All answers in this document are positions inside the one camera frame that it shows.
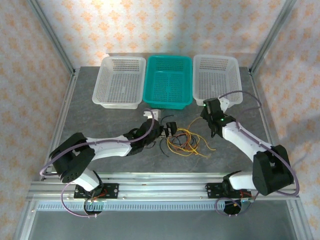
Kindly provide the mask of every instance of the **green basket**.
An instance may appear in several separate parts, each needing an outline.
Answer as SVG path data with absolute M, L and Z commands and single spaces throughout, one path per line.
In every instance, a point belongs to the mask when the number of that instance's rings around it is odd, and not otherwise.
M 143 100 L 154 109 L 184 109 L 192 103 L 192 60 L 153 55 L 147 61 Z

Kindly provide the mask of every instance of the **yellow wire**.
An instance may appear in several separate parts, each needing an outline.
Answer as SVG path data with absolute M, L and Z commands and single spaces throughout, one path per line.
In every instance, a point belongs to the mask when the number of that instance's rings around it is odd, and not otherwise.
M 171 152 L 173 152 L 174 154 L 183 156 L 183 157 L 189 157 L 189 156 L 191 156 L 192 154 L 195 154 L 195 155 L 200 155 L 200 156 L 202 156 L 202 157 L 206 157 L 206 158 L 207 158 L 208 156 L 203 155 L 203 154 L 201 154 L 201 153 L 199 153 L 199 152 L 197 151 L 197 149 L 198 149 L 198 147 L 199 147 L 199 142 L 200 142 L 200 140 L 203 140 L 203 141 L 205 142 L 205 145 L 207 146 L 208 149 L 210 149 L 211 151 L 215 151 L 215 149 L 209 147 L 209 145 L 208 145 L 208 143 L 207 143 L 207 141 L 206 141 L 206 139 L 205 139 L 204 137 L 200 136 L 199 134 L 196 134 L 196 133 L 194 133 L 194 132 L 189 131 L 190 126 L 191 126 L 196 120 L 198 120 L 198 119 L 201 119 L 201 117 L 197 117 L 196 119 L 194 119 L 194 120 L 189 124 L 189 126 L 188 126 L 187 129 L 185 129 L 185 128 L 178 128 L 178 129 L 177 129 L 177 131 L 183 131 L 183 132 L 185 133 L 185 135 L 186 135 L 186 137 L 187 137 L 187 139 L 188 139 L 186 144 L 188 145 L 188 147 L 189 147 L 190 149 L 185 149 L 185 148 L 183 148 L 183 147 L 181 147 L 181 146 L 174 145 L 174 144 L 170 141 L 170 138 L 172 138 L 172 137 L 167 137 L 167 139 L 166 139 L 166 144 L 167 144 L 167 146 L 168 146 L 168 148 L 169 148 L 169 150 L 170 150 Z M 197 138 L 198 138 L 198 140 L 196 141 L 196 147 L 195 147 L 195 148 L 193 148 L 193 147 L 191 146 L 191 144 L 190 144 L 192 135 L 197 136 Z M 186 152 L 186 153 L 189 153 L 189 154 L 184 155 L 184 154 L 181 154 L 181 153 L 179 153 L 179 152 L 176 152 L 176 151 L 174 151 L 174 150 L 172 149 L 171 146 L 172 146 L 174 149 L 176 149 L 176 150 L 182 150 L 182 151 L 184 151 L 184 152 Z
M 202 117 L 197 117 L 195 120 L 193 120 L 190 124 L 189 124 L 189 126 L 188 126 L 188 130 L 189 130 L 189 128 L 191 127 L 191 125 L 196 121 L 196 120 L 198 120 L 198 119 L 202 119 Z

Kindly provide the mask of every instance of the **white plastic basket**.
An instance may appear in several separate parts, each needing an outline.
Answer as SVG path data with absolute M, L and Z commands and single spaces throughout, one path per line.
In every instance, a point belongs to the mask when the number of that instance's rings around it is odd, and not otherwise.
M 193 98 L 199 106 L 204 100 L 217 98 L 231 91 L 242 90 L 237 59 L 230 56 L 196 55 L 193 58 Z M 225 96 L 229 108 L 243 101 L 242 92 Z
M 146 60 L 108 56 L 102 60 L 92 101 L 106 109 L 136 109 L 142 101 Z

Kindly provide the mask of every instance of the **orange floral wallpaper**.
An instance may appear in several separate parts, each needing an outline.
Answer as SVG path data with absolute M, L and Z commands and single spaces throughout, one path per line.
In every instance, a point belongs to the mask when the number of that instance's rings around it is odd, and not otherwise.
M 0 239 L 15 233 L 70 75 L 26 0 L 0 4 Z
M 299 0 L 255 76 L 272 136 L 288 150 L 320 239 L 320 1 Z
M 39 0 L 73 67 L 106 53 L 221 54 L 250 66 L 285 0 Z

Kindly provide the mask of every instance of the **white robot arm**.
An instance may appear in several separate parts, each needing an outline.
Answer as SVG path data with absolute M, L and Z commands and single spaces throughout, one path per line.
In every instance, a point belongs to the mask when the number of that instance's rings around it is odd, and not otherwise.
M 53 163 L 60 180 L 63 183 L 73 182 L 87 192 L 95 190 L 94 195 L 100 194 L 99 189 L 102 189 L 103 183 L 97 173 L 87 168 L 91 161 L 112 156 L 135 155 L 157 138 L 166 138 L 176 133 L 177 124 L 175 122 L 168 122 L 165 126 L 161 126 L 158 122 L 161 111 L 154 109 L 152 113 L 154 124 L 152 130 L 145 137 L 143 135 L 152 125 L 152 115 L 148 111 L 144 112 L 147 120 L 140 128 L 134 128 L 115 138 L 90 138 L 85 137 L 81 132 L 73 134 L 50 154 L 51 158 L 77 144 L 88 144 L 64 154 Z
M 211 129 L 211 137 L 219 135 L 233 143 L 253 163 L 252 172 L 237 171 L 223 178 L 224 195 L 234 190 L 244 189 L 258 190 L 259 193 L 266 196 L 294 182 L 290 170 L 266 150 L 269 148 L 276 152 L 290 165 L 287 151 L 282 145 L 272 146 L 244 129 L 235 118 L 224 114 L 223 110 L 226 108 L 219 99 L 211 98 L 203 103 L 201 117 L 207 121 Z

